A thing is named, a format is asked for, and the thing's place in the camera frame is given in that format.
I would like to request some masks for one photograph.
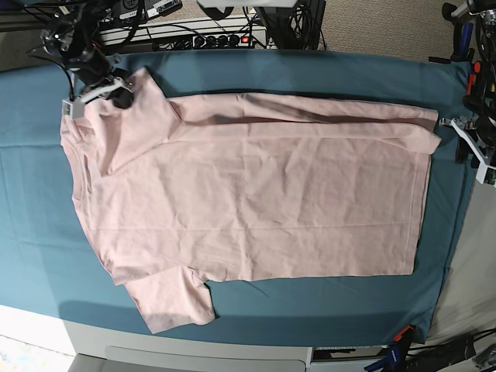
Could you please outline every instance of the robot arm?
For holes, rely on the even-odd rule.
[[[53,17],[41,33],[44,50],[61,59],[62,66],[85,85],[80,96],[64,101],[64,112],[73,117],[97,97],[111,99],[121,109],[133,103],[129,74],[114,68],[94,38],[100,19],[112,7],[110,3],[103,5],[75,6],[73,11]]]

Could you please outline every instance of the electronic equipment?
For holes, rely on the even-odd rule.
[[[252,36],[243,34],[193,36],[192,49],[234,49],[250,48]]]
[[[476,179],[496,187],[496,0],[466,0],[459,7],[443,5],[443,18],[455,26],[455,31],[459,30],[455,32],[455,43],[467,16],[475,20],[481,58],[473,64],[467,95],[463,98],[463,104],[474,117],[444,119],[441,125],[453,128],[459,136],[456,162],[463,163],[473,154],[471,166],[477,169]]]
[[[143,12],[144,0],[138,0],[136,12]],[[56,13],[41,33],[44,50],[61,62],[37,56],[40,46],[27,54],[55,63],[64,70],[70,85],[69,98],[64,100],[63,112],[75,119],[84,112],[84,105],[97,97],[112,100],[116,107],[126,109],[133,103],[133,83],[127,71],[113,66],[105,56],[94,35],[99,23],[108,16],[111,2],[83,4],[66,14]],[[75,83],[68,71],[84,84],[81,95],[74,92]]]
[[[292,9],[257,8],[257,12],[278,49],[317,50],[322,37],[325,50],[322,33],[325,6],[326,0],[298,0]]]
[[[140,23],[154,19],[158,16],[166,16],[181,9],[183,3],[181,0],[145,0],[145,13]],[[138,9],[138,0],[120,0],[114,5],[112,17],[122,21],[125,24],[131,24],[136,16]]]

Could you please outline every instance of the white plastic part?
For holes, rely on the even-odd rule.
[[[93,101],[95,98],[106,93],[110,93],[116,89],[125,87],[126,83],[120,77],[114,77],[114,82],[110,85],[105,85],[100,88],[93,89],[77,97],[75,100],[71,101],[69,98],[62,100],[62,115],[69,115],[71,120],[82,118],[84,116],[84,107],[86,103]]]
[[[468,146],[470,146],[475,156],[479,160],[479,168],[477,169],[477,175],[475,176],[475,179],[483,184],[486,179],[487,171],[489,169],[496,170],[496,167],[490,165],[489,159],[482,154],[481,149],[479,149],[479,146],[475,143],[474,139],[461,128],[462,122],[459,119],[452,119],[449,124],[455,129],[456,134],[458,134],[460,138],[463,138],[465,142],[468,143]]]
[[[151,353],[150,351],[125,349],[114,346],[107,347],[105,354],[109,362],[112,360],[114,362],[133,364],[135,366],[133,370],[135,371],[141,370],[138,366],[195,372],[305,372],[306,369],[303,360],[255,360],[247,358],[186,356],[172,353]],[[122,370],[118,364],[109,362],[105,365],[106,367],[104,367],[102,372]]]
[[[455,18],[455,19],[464,16],[469,11],[469,5],[470,5],[470,7],[472,7],[474,5],[474,1],[473,0],[468,0],[468,2],[467,1],[463,1],[463,4],[460,5],[458,8],[456,8],[451,13],[451,16],[453,18]]]

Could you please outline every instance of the t-shirt sleeve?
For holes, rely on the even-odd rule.
[[[215,318],[210,291],[189,267],[173,267],[125,287],[152,333]]]

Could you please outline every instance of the cable bundle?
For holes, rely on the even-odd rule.
[[[312,16],[311,9],[306,4],[300,4],[289,17],[289,26],[293,37],[299,44],[298,49],[318,49],[320,36],[324,50],[327,50],[322,26]]]

